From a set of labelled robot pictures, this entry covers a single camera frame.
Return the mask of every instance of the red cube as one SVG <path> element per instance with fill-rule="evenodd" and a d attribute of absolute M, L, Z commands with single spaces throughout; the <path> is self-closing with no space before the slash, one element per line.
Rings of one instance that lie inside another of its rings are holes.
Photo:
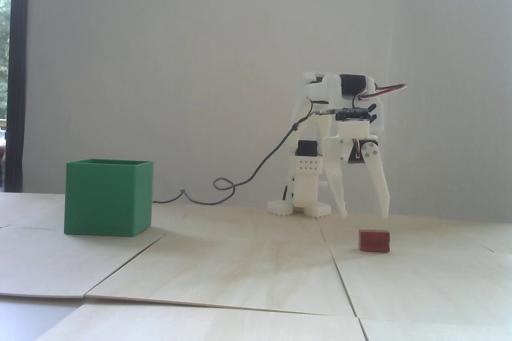
<path fill-rule="evenodd" d="M 389 232 L 376 229 L 359 230 L 359 250 L 362 252 L 389 252 Z"/>

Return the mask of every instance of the plywood board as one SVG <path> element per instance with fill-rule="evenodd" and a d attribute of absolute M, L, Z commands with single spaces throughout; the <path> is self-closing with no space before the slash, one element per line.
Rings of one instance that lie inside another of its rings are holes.
<path fill-rule="evenodd" d="M 88 296 L 352 315 L 325 244 L 166 235 Z"/>
<path fill-rule="evenodd" d="M 364 341 L 364 336 L 355 317 L 172 305 L 85 304 L 38 341 L 69 339 Z"/>
<path fill-rule="evenodd" d="M 503 325 L 442 325 L 362 320 L 368 341 L 510 341 L 512 328 Z"/>
<path fill-rule="evenodd" d="M 0 227 L 64 227 L 64 195 L 0 193 Z"/>
<path fill-rule="evenodd" d="M 485 227 L 484 223 L 404 215 L 390 215 L 388 219 L 376 215 L 353 215 L 346 220 L 333 215 L 318 222 L 326 241 L 337 249 L 357 249 L 359 229 L 384 229 L 390 232 L 391 250 L 489 251 L 484 247 L 484 239 L 474 235 L 479 228 Z"/>
<path fill-rule="evenodd" d="M 419 217 L 408 215 L 389 215 L 384 219 L 380 215 L 360 215 L 349 212 L 346 219 L 338 212 L 318 219 L 322 233 L 327 242 L 345 241 L 357 238 L 359 229 L 382 229 L 392 234 L 414 233 L 428 227 L 442 224 L 435 217 Z"/>
<path fill-rule="evenodd" d="M 362 319 L 462 325 L 510 322 L 512 255 L 472 252 L 386 254 L 333 250 Z"/>
<path fill-rule="evenodd" d="M 80 307 L 83 300 L 0 297 L 0 341 L 33 341 Z"/>
<path fill-rule="evenodd" d="M 241 206 L 155 204 L 152 225 L 202 238 L 324 242 L 318 220 L 314 218 L 301 213 L 280 217 L 265 209 Z"/>
<path fill-rule="evenodd" d="M 158 240 L 149 228 L 137 237 L 65 235 L 60 229 L 0 229 L 0 294 L 83 297 L 125 262 Z"/>

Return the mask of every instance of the white wall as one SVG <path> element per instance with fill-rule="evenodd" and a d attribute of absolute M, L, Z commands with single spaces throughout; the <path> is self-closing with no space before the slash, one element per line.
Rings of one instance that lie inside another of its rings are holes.
<path fill-rule="evenodd" d="M 512 218 L 512 0 L 397 0 L 392 210 Z"/>
<path fill-rule="evenodd" d="M 26 191 L 70 160 L 155 162 L 156 198 L 223 196 L 288 129 L 304 70 L 361 72 L 386 96 L 391 212 L 510 221 L 512 0 L 30 0 Z M 283 189 L 278 152 L 232 204 Z M 374 213 L 364 167 L 348 208 Z M 321 193 L 332 202 L 327 191 Z"/>
<path fill-rule="evenodd" d="M 135 158 L 155 162 L 155 198 L 186 188 L 197 199 L 220 199 L 212 180 L 244 180 L 289 129 L 302 71 L 359 72 L 386 83 L 392 7 L 393 0 L 30 0 L 25 190 L 64 192 L 71 160 Z M 230 203 L 280 198 L 287 161 L 276 154 Z M 364 167 L 352 173 L 353 201 L 370 181 Z"/>

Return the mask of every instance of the robotic arm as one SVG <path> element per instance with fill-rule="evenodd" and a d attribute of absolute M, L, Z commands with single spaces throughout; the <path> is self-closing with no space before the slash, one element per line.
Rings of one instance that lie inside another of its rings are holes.
<path fill-rule="evenodd" d="M 290 153 L 287 187 L 283 200 L 271 201 L 267 210 L 289 215 L 303 208 L 311 217 L 331 213 L 331 206 L 318 202 L 318 177 L 325 172 L 336 205 L 346 217 L 341 163 L 366 164 L 379 198 L 382 217 L 388 216 L 389 191 L 382 169 L 377 136 L 384 129 L 379 96 L 406 87 L 379 88 L 373 78 L 356 74 L 304 74 L 304 85 L 293 111 L 292 124 L 304 116 L 316 127 L 316 140 L 300 140 L 306 128 L 297 126 L 288 138 Z M 331 136 L 331 124 L 336 135 Z"/>

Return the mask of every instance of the green cube container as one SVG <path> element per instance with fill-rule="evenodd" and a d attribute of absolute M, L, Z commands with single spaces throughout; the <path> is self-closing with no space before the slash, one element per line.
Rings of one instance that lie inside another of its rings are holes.
<path fill-rule="evenodd" d="M 151 225 L 152 189 L 149 161 L 68 162 L 64 233 L 134 237 Z"/>

